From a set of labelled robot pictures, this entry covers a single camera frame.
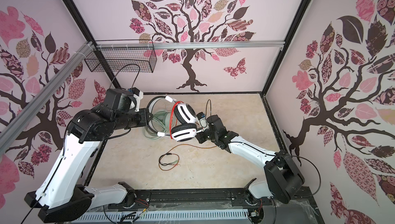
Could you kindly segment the mint green headphones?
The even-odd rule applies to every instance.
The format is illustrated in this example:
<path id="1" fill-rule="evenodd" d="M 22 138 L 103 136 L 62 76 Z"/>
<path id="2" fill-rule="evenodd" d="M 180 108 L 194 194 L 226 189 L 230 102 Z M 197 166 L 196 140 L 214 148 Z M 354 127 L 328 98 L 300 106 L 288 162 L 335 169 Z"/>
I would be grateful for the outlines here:
<path id="1" fill-rule="evenodd" d="M 153 116 L 150 126 L 142 129 L 143 136 L 148 140 L 159 140 L 164 138 L 163 136 L 157 135 L 158 132 L 162 132 L 165 135 L 170 134 L 170 111 L 159 110 Z"/>

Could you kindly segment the white black headphones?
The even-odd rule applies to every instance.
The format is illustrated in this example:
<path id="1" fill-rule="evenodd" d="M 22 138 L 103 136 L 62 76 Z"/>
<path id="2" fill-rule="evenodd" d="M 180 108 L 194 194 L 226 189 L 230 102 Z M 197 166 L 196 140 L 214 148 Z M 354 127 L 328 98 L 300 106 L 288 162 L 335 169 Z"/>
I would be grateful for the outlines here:
<path id="1" fill-rule="evenodd" d="M 177 142 L 186 142 L 195 138 L 196 134 L 200 131 L 205 130 L 197 126 L 198 119 L 196 113 L 189 104 L 176 101 L 169 96 L 157 96 L 151 99 L 147 105 L 148 110 L 152 112 L 155 104 L 162 99 L 174 103 L 172 111 L 170 112 L 170 134 L 165 135 L 162 132 L 158 132 L 157 135 L 162 137 L 169 136 Z"/>

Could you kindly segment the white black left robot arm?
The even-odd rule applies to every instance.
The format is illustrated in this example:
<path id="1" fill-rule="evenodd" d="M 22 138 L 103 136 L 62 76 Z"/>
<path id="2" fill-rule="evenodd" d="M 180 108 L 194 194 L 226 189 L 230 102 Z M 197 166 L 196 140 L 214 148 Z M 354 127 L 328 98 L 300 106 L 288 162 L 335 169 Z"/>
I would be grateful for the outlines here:
<path id="1" fill-rule="evenodd" d="M 78 184 L 92 154 L 109 140 L 115 130 L 145 127 L 152 119 L 148 108 L 140 108 L 144 94 L 137 88 L 108 89 L 104 102 L 90 110 L 78 112 L 66 129 L 63 148 L 46 180 L 25 202 L 38 208 L 44 223 L 72 222 L 86 211 L 108 204 L 129 208 L 135 191 L 125 182 L 87 188 Z"/>

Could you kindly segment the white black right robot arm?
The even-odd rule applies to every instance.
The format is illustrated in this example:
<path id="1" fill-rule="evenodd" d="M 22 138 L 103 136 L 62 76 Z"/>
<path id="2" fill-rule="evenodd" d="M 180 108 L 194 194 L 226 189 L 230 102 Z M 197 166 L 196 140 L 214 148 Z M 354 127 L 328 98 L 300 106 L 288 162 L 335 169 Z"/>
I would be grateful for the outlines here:
<path id="1" fill-rule="evenodd" d="M 246 192 L 253 199 L 274 197 L 282 203 L 289 203 L 305 183 L 299 168 L 291 155 L 284 150 L 274 152 L 259 147 L 233 131 L 228 131 L 218 115 L 199 117 L 202 131 L 197 133 L 200 143 L 213 142 L 230 154 L 250 161 L 264 171 L 265 179 L 253 179 Z"/>

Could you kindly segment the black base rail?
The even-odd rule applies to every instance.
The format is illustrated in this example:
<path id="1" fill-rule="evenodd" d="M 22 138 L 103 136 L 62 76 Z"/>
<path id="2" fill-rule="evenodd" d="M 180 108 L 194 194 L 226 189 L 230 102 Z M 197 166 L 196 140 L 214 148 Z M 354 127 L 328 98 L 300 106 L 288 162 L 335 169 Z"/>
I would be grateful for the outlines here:
<path id="1" fill-rule="evenodd" d="M 230 204 L 231 207 L 257 209 L 272 204 L 272 198 L 254 198 L 245 188 L 225 189 L 172 189 L 172 190 L 135 190 L 128 193 L 121 203 L 110 204 L 110 209 L 143 209 L 179 207 L 182 204 Z"/>

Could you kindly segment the aluminium rail back wall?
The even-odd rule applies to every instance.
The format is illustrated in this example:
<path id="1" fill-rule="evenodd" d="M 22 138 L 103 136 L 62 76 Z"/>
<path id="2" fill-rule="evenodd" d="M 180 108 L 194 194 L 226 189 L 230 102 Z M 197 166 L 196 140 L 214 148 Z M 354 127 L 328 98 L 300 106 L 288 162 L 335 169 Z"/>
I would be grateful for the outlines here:
<path id="1" fill-rule="evenodd" d="M 181 43 L 115 43 L 115 41 L 96 42 L 98 50 L 104 49 L 152 49 L 152 50 L 178 50 L 178 49 L 219 49 L 219 48 L 282 48 L 284 41 L 226 41 L 226 42 L 181 42 Z"/>

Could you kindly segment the aluminium rail wall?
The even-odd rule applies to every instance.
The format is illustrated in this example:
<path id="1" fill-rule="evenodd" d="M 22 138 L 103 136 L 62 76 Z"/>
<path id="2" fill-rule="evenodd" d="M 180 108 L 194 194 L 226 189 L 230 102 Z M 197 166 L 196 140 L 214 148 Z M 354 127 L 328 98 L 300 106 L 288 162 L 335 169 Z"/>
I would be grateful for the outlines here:
<path id="1" fill-rule="evenodd" d="M 83 44 L 71 57 L 71 59 L 60 69 L 60 71 L 47 83 L 43 89 L 31 100 L 22 112 L 1 133 L 1 155 L 17 139 L 19 134 L 39 113 L 45 103 L 54 95 L 56 90 L 71 75 L 72 71 L 85 57 L 94 51 L 91 41 Z"/>
<path id="2" fill-rule="evenodd" d="M 226 41 L 226 42 L 181 42 L 181 43 L 115 43 L 115 41 L 96 42 L 98 50 L 104 49 L 152 49 L 152 50 L 178 50 L 178 49 L 219 49 L 219 48 L 282 48 L 284 41 Z"/>

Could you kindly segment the aluminium rail left wall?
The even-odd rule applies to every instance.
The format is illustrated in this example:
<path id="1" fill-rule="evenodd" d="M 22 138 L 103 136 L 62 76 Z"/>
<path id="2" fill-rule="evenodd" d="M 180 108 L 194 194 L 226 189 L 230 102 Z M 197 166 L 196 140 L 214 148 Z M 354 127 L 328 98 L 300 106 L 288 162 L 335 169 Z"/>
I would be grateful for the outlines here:
<path id="1" fill-rule="evenodd" d="M 31 100 L 22 112 L 1 133 L 1 155 L 17 139 L 19 134 L 39 113 L 45 103 L 54 95 L 56 90 L 71 75 L 72 71 L 85 57 L 94 51 L 91 41 L 83 44 L 71 57 L 71 59 L 60 69 L 60 71 L 47 83 L 43 89 Z"/>

